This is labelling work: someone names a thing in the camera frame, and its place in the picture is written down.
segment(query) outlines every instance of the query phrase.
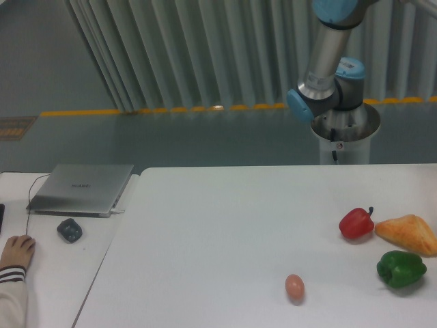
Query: red bell pepper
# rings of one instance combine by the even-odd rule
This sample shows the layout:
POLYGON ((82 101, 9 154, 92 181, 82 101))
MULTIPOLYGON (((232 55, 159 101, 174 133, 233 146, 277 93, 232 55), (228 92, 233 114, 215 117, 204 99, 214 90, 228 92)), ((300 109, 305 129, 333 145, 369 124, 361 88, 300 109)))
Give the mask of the red bell pepper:
POLYGON ((363 208, 355 208, 351 210, 340 221, 339 228, 341 234, 348 239, 356 239, 373 230, 375 224, 370 219, 373 212, 373 207, 369 207, 367 213, 363 208))

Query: person's arm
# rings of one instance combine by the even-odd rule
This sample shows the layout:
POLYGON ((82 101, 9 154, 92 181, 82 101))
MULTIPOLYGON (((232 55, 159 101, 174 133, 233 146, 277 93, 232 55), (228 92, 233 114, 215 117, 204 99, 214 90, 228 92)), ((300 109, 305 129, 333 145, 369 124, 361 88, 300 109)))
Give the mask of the person's arm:
POLYGON ((26 270, 35 251, 35 240, 29 236, 8 239, 0 259, 0 323, 1 327, 26 325, 26 270))

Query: bread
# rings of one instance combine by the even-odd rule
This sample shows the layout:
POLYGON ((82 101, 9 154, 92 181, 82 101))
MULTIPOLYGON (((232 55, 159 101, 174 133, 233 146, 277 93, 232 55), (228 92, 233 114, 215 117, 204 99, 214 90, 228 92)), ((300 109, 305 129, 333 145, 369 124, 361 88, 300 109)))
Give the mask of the bread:
POLYGON ((437 238, 425 220, 413 214, 375 225, 375 233, 407 250, 437 256, 437 238))

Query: hand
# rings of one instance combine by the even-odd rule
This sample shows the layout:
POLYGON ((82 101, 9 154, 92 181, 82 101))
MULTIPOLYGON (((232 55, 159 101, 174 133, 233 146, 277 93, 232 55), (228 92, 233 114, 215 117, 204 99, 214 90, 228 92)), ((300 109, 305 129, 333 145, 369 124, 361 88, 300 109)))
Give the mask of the hand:
POLYGON ((9 266, 22 266, 27 270, 33 253, 35 239, 30 236, 13 236, 6 242, 0 258, 0 270, 9 266))

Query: laptop logo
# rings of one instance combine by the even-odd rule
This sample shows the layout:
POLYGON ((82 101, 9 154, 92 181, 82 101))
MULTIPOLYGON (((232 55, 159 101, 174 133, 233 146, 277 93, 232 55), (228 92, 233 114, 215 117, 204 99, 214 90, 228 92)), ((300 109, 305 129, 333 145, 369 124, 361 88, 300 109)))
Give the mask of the laptop logo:
POLYGON ((71 187, 73 188, 90 188, 90 184, 72 184, 71 187))

